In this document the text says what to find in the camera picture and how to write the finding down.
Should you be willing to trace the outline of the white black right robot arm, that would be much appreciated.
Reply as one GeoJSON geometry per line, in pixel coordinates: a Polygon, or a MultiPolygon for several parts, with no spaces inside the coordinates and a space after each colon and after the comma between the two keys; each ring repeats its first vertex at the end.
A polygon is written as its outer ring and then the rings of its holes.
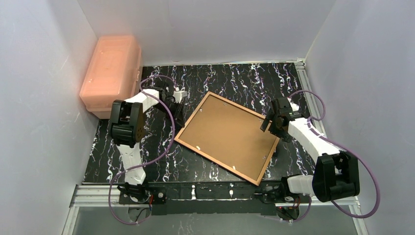
{"type": "Polygon", "coordinates": [[[260,129],[269,131],[281,141],[298,141],[315,162],[313,175],[291,175],[281,178],[277,196],[316,196],[321,202],[357,196],[360,193],[358,160],[322,139],[298,106],[286,97],[271,102],[260,129]]]}

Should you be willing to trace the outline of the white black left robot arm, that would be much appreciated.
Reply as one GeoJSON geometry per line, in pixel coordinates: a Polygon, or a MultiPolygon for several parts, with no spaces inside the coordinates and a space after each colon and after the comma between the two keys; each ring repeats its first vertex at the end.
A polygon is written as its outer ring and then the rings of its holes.
{"type": "Polygon", "coordinates": [[[156,107],[166,113],[172,123],[170,149],[176,132],[184,127],[183,105],[187,91],[178,87],[170,89],[167,85],[144,89],[125,100],[113,102],[110,116],[110,135],[121,154],[125,170],[124,182],[142,185],[146,178],[140,153],[140,142],[145,135],[145,112],[156,107]]]}

